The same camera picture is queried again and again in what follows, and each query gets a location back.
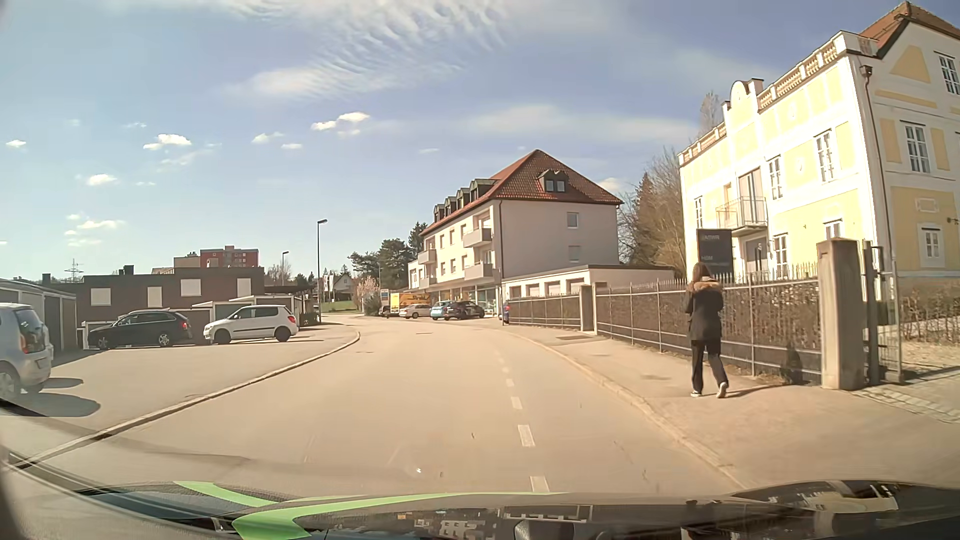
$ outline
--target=metal fence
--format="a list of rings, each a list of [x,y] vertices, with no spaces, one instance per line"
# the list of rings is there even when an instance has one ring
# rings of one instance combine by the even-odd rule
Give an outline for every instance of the metal fence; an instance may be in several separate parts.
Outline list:
[[[508,305],[510,324],[580,329],[579,294],[513,298]]]
[[[820,295],[816,265],[725,277],[722,357],[752,374],[819,382]],[[661,352],[688,355],[686,283],[596,291],[597,332]]]

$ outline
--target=black sign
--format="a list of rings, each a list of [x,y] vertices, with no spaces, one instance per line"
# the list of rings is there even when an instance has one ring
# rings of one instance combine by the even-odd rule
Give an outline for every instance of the black sign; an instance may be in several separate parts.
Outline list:
[[[697,229],[697,260],[710,272],[733,273],[733,236],[730,229]]]

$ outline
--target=curb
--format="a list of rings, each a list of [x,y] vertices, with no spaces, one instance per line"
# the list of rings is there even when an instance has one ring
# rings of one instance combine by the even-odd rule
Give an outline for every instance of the curb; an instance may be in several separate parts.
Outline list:
[[[683,431],[682,429],[677,427],[675,424],[670,422],[665,416],[663,416],[662,414],[654,410],[654,408],[650,406],[650,404],[645,399],[631,392],[622,384],[619,384],[614,380],[610,379],[609,377],[607,377],[606,375],[603,375],[597,372],[596,370],[594,370],[593,368],[586,366],[585,364],[578,361],[576,358],[567,356],[564,353],[561,353],[560,351],[554,349],[553,347],[550,347],[549,345],[540,343],[536,339],[532,339],[530,337],[527,337],[525,335],[520,335],[518,333],[513,333],[511,331],[506,331],[506,330],[501,330],[501,331],[506,332],[515,337],[518,337],[520,339],[523,339],[524,341],[533,343],[534,345],[537,345],[543,349],[546,349],[547,351],[550,351],[551,353],[563,358],[564,360],[569,362],[573,367],[575,367],[581,373],[583,373],[588,379],[596,382],[597,384],[599,384],[604,388],[607,388],[613,394],[615,394],[616,397],[620,398],[620,400],[638,409],[641,413],[643,413],[644,416],[647,417],[648,420],[656,424],[658,428],[663,430],[663,432],[669,435],[675,442],[685,447],[692,454],[696,455],[701,460],[703,460],[707,465],[715,469],[717,472],[719,472],[723,476],[727,477],[727,479],[732,481],[734,485],[736,485],[741,489],[746,489],[750,487],[749,484],[745,483],[742,480],[744,478],[744,475],[742,473],[737,472],[736,467],[732,463],[729,463],[728,461],[722,459],[718,453],[714,452],[713,450],[708,448],[706,445],[694,440],[685,431]]]
[[[31,457],[27,457],[27,458],[19,461],[18,463],[12,463],[11,466],[14,466],[14,467],[16,467],[16,468],[18,468],[18,469],[26,469],[26,468],[28,468],[28,467],[32,467],[32,466],[37,465],[38,463],[40,463],[40,462],[42,462],[42,461],[45,461],[45,460],[47,460],[47,459],[50,459],[51,457],[56,457],[56,456],[61,455],[61,454],[66,454],[67,452],[71,452],[71,451],[77,450],[77,449],[79,449],[79,448],[82,448],[82,447],[84,447],[84,446],[93,444],[93,443],[95,443],[95,442],[97,442],[97,441],[101,441],[101,440],[110,438],[110,437],[112,437],[112,436],[114,436],[114,435],[117,435],[117,434],[119,434],[119,433],[122,433],[122,432],[124,432],[124,431],[126,431],[126,430],[131,430],[131,429],[133,429],[133,428],[136,428],[136,427],[139,427],[139,426],[143,426],[144,424],[148,424],[148,423],[150,423],[150,422],[153,422],[154,420],[159,420],[160,418],[163,418],[164,416],[169,416],[169,415],[171,415],[171,414],[173,414],[173,413],[175,413],[175,412],[180,412],[180,411],[182,411],[182,410],[184,410],[184,409],[187,409],[187,408],[190,408],[190,407],[192,407],[192,406],[194,406],[194,405],[199,405],[199,404],[201,404],[201,403],[203,403],[203,402],[208,402],[208,401],[210,401],[210,400],[212,400],[212,399],[214,399],[214,398],[219,398],[220,396],[229,394],[229,393],[231,393],[231,392],[235,392],[235,391],[237,391],[237,390],[239,390],[239,389],[241,389],[241,388],[244,388],[244,387],[250,386],[250,385],[252,385],[252,384],[256,384],[256,383],[258,383],[258,382],[261,382],[262,380],[271,379],[271,378],[273,378],[273,377],[276,377],[277,375],[280,375],[280,374],[282,374],[282,373],[286,373],[286,372],[288,372],[288,371],[297,369],[297,368],[299,368],[299,367],[301,367],[301,366],[303,366],[303,365],[306,365],[306,364],[308,364],[308,363],[310,363],[310,362],[312,362],[312,361],[315,361],[315,360],[319,360],[320,358],[323,358],[323,357],[325,357],[325,356],[330,356],[330,355],[332,355],[332,354],[334,354],[334,353],[339,353],[340,351],[343,351],[345,348],[349,347],[350,345],[353,345],[353,344],[356,343],[357,341],[360,341],[360,331],[358,331],[357,329],[353,329],[353,332],[355,333],[355,335],[353,336],[353,339],[351,339],[351,340],[348,341],[347,343],[345,343],[345,344],[337,347],[336,349],[333,349],[332,351],[327,351],[326,353],[323,353],[323,354],[321,354],[321,355],[312,356],[312,357],[310,357],[310,358],[307,358],[306,360],[300,360],[300,361],[298,361],[298,362],[294,362],[294,363],[292,363],[292,364],[290,364],[290,365],[288,365],[288,366],[284,366],[284,367],[281,367],[281,368],[279,368],[279,369],[275,369],[274,371],[271,371],[271,372],[266,373],[266,374],[264,374],[264,375],[261,375],[261,376],[259,376],[259,377],[254,377],[253,379],[245,380],[245,381],[240,382],[240,383],[238,383],[238,384],[234,384],[233,386],[229,386],[229,387],[227,387],[227,388],[223,388],[223,389],[217,390],[217,391],[215,391],[215,392],[211,392],[211,393],[209,393],[209,394],[205,394],[205,395],[203,395],[203,396],[194,398],[194,399],[192,399],[192,400],[187,400],[187,401],[185,401],[185,402],[180,402],[180,403],[178,403],[178,404],[176,404],[176,405],[170,405],[170,406],[165,407],[165,408],[162,408],[162,409],[160,409],[160,410],[155,410],[155,411],[153,411],[153,412],[148,412],[147,414],[144,414],[144,415],[142,415],[142,416],[138,416],[138,417],[133,418],[133,419],[131,419],[131,420],[126,420],[126,421],[124,421],[124,422],[121,422],[120,424],[116,424],[116,425],[111,426],[111,427],[109,427],[109,428],[104,428],[104,429],[102,429],[102,430],[93,431],[92,433],[89,433],[89,434],[87,434],[87,435],[84,435],[83,437],[80,437],[80,438],[74,439],[74,440],[72,440],[72,441],[63,443],[63,444],[61,444],[61,445],[59,445],[59,446],[57,446],[57,447],[54,447],[54,448],[52,448],[52,449],[50,449],[50,450],[45,450],[45,451],[43,451],[43,452],[41,452],[41,453],[39,453],[39,454],[33,455],[33,456],[31,456]]]

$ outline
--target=sidewalk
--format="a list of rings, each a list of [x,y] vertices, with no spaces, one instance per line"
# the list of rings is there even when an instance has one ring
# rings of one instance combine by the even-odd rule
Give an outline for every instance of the sidewalk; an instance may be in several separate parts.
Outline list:
[[[707,366],[705,395],[691,398],[688,360],[580,332],[496,328],[560,353],[744,486],[876,478],[960,487],[960,424],[863,391],[735,375],[727,399],[717,400]]]

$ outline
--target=car hood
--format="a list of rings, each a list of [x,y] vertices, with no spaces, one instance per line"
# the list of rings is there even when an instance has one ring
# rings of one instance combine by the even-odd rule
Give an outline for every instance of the car hood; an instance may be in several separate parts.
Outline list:
[[[686,529],[707,536],[812,538],[913,527],[960,516],[960,490],[854,479],[711,496],[424,493],[302,497],[207,481],[89,487],[74,495],[141,516],[243,540],[558,540],[638,538]],[[504,531],[513,535],[504,535]]]

